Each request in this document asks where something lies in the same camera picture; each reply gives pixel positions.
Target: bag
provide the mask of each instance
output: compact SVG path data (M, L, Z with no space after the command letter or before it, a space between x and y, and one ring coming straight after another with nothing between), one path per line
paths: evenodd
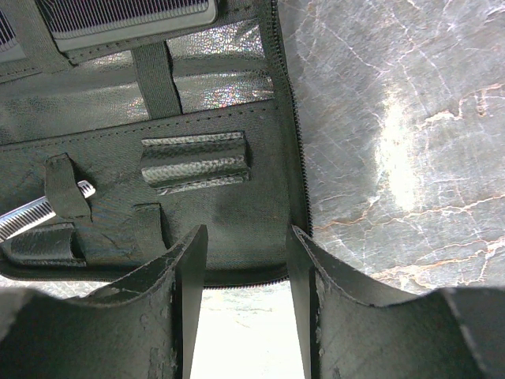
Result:
M206 224L206 286L287 278L311 223L276 2L174 3L0 0L0 214L50 205L2 219L2 275L116 280Z

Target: fabric strap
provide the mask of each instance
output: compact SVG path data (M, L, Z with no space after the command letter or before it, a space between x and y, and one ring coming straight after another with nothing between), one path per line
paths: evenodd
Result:
M69 59L54 44L35 0L0 0L0 9L32 66L44 73L72 68Z
M91 209L77 186L66 154L46 161L46 197L54 212L66 220L91 218Z
M132 50L132 56L140 92L151 119L182 114L166 43L138 47Z
M143 262L166 253L161 224L161 205L144 204L133 207L133 230Z

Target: black elastic loop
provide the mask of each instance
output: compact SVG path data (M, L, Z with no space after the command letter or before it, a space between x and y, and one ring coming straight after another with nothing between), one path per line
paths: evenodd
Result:
M159 204L135 205L133 207L133 230L140 249L139 261L148 262L166 253Z
M63 219L91 219L92 211L77 186L72 161L66 154L46 161L46 197Z
M44 73L73 67L56 47L35 0L0 0L0 9L6 15L32 67Z
M86 260L73 251L71 223L37 227L13 238L6 256L27 266L85 267Z
M151 119L182 114L166 43L138 47L132 50L132 56L140 92Z

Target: marble surface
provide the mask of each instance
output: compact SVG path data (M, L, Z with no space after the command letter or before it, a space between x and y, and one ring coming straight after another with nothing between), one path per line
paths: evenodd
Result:
M318 243L415 293L504 285L505 3L279 12Z

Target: metal comb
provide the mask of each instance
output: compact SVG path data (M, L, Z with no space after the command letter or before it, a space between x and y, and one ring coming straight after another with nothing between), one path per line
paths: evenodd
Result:
M84 198L95 193L95 187L86 180L81 180L77 186ZM56 213L45 196L22 205L0 216L0 242L20 235L55 216Z

